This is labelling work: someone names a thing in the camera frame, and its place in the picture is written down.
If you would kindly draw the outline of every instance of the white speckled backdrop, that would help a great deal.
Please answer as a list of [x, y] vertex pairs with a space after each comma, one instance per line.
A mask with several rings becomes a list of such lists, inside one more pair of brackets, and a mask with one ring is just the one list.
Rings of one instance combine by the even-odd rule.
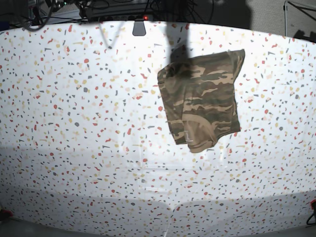
[[[0, 33], [0, 200], [15, 217], [111, 236], [241, 236], [304, 225], [315, 198], [315, 44], [146, 22]], [[157, 85], [171, 48], [245, 49], [241, 132], [176, 146]]]

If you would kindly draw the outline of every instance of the camouflage fabric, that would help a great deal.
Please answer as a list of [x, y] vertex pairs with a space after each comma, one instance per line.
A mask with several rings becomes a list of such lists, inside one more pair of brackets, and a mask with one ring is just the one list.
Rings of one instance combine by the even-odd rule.
[[170, 132], [192, 153], [213, 147], [224, 135], [239, 132], [234, 82], [244, 50], [171, 63], [158, 73]]

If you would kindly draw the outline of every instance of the floor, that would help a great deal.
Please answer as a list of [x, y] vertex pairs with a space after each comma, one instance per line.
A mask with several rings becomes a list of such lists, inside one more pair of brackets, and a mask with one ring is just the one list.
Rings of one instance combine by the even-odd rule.
[[[64, 231], [27, 221], [9, 220], [0, 223], [0, 236], [6, 237], [96, 237], [97, 235]], [[256, 237], [312, 237], [316, 236], [316, 226], [299, 227], [286, 231], [256, 235]]]
[[[7, 4], [8, 1], [10, 0], [0, 0], [0, 4], [10, 6]], [[134, 0], [135, 3], [146, 1]], [[295, 1], [316, 5], [315, 0]], [[202, 19], [208, 19], [211, 13], [212, 0], [194, 0], [194, 2], [197, 4], [195, 10]], [[284, 0], [214, 0], [214, 15], [210, 23], [284, 35], [283, 5]], [[60, 9], [58, 13], [71, 10], [77, 10], [77, 7], [68, 5]], [[3, 11], [12, 11], [12, 9], [9, 7], [0, 9], [0, 21], [3, 20], [3, 17], [8, 17], [1, 17], [1, 14], [4, 13]], [[305, 36], [309, 36], [311, 31], [316, 31], [316, 11], [304, 10], [311, 17], [293, 6], [290, 6], [288, 11], [288, 35], [290, 37], [293, 37], [298, 30], [303, 31]], [[199, 22], [201, 20], [196, 16], [196, 21]]]

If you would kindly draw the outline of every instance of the terrazzo pattern backdrop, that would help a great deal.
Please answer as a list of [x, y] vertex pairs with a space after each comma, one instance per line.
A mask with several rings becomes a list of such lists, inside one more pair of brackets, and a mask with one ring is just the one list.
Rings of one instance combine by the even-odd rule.
[[[15, 217], [126, 237], [242, 236], [301, 226], [316, 197], [316, 45], [226, 27], [145, 22], [0, 33], [0, 202]], [[157, 73], [245, 49], [241, 132], [175, 145]]]

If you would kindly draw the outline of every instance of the metal frame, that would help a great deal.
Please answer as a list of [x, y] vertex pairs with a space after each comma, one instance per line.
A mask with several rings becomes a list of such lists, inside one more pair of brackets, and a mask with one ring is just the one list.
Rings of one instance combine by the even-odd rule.
[[294, 4], [297, 4], [297, 5], [300, 5], [300, 6], [304, 6], [304, 7], [308, 7], [308, 8], [311, 8], [311, 9], [315, 9], [315, 10], [316, 10], [316, 6], [315, 6], [315, 5], [302, 4], [302, 3], [296, 2], [296, 1], [285, 1], [285, 2], [284, 2], [285, 36], [288, 36], [288, 35], [287, 35], [287, 17], [288, 17], [287, 6], [288, 6], [288, 3], [294, 3]]

